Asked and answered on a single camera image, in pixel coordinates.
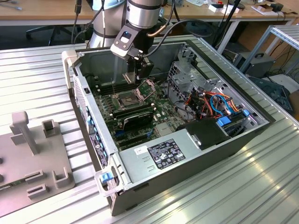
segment desk surface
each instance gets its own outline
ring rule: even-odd
[[[76,0],[18,0],[18,6],[23,10],[18,11],[13,8],[0,7],[0,20],[72,20],[75,18],[74,8]],[[243,11],[235,14],[233,18],[277,18],[274,16],[263,16],[254,11],[251,5],[246,5]],[[170,6],[165,6],[165,17],[170,14]],[[195,6],[187,1],[184,2],[183,7],[178,7],[178,14],[180,18],[199,18],[199,19],[222,19],[222,13],[213,13],[208,10],[207,5],[201,7]],[[87,4],[86,0],[82,1],[82,10],[78,19],[88,20],[93,17],[93,11]],[[287,18],[298,17],[295,14],[288,14]]]
[[[240,10],[237,14],[233,15],[233,18],[246,18],[246,19],[252,19],[252,18],[278,18],[278,15],[273,16],[264,16],[254,9],[251,8],[252,5],[245,5],[244,10]],[[165,6],[165,17],[170,14],[171,6]],[[177,7],[178,15],[181,18],[200,18],[200,19],[219,19],[223,18],[223,13],[214,13],[211,10],[208,9],[207,5],[202,6],[195,6],[187,1],[184,2],[182,7]],[[298,15],[295,14],[287,14],[286,18],[295,18],[298,17]]]
[[[22,10],[0,6],[0,20],[73,20],[76,0],[18,0]],[[78,19],[91,20],[93,10],[86,0]]]

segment green circuit board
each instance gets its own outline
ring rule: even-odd
[[[179,113],[174,110],[174,106],[168,101],[168,98],[163,97],[163,88],[157,84],[154,85],[154,88],[155,91],[153,92],[151,86],[147,83],[138,88],[144,98],[152,93],[144,101],[137,97],[135,89],[114,92],[105,96],[102,96],[98,91],[93,93],[118,149],[124,150],[159,138],[174,132],[178,126],[185,123]],[[121,125],[125,118],[147,112],[152,116],[151,122],[127,131],[123,130]]]

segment motherboard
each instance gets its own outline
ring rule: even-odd
[[[162,86],[145,79],[140,85],[112,84],[93,92],[119,150],[175,132],[185,123]]]

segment floor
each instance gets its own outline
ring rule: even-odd
[[[52,35],[52,29],[33,33],[31,35],[31,40],[26,38],[27,30],[38,27],[40,26],[2,27],[1,30],[5,30],[5,32],[0,32],[0,50],[47,46]],[[71,35],[63,32],[56,35],[53,41],[53,45],[64,45],[70,43]]]

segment blue cable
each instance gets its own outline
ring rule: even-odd
[[[225,103],[225,105],[226,105],[226,107],[228,108],[228,110],[229,110],[231,113],[234,113],[234,110],[228,105],[226,99],[225,99],[223,96],[218,95],[218,94],[213,95],[213,96],[211,97],[211,99],[210,99],[210,104],[211,104],[211,107],[212,107],[213,110],[215,110],[216,112],[218,112],[219,114],[221,114],[221,115],[223,116],[223,113],[222,113],[221,111],[218,111],[218,110],[215,109],[214,104],[213,104],[213,97],[219,97],[220,99],[222,99],[222,101]]]
[[[211,98],[210,98],[210,105],[211,105],[211,107],[212,107],[212,109],[213,110],[215,110],[217,113],[219,113],[219,114],[221,114],[221,116],[223,116],[223,113],[221,112],[221,111],[218,111],[215,107],[214,107],[214,104],[213,104],[213,97],[214,96],[212,96]]]

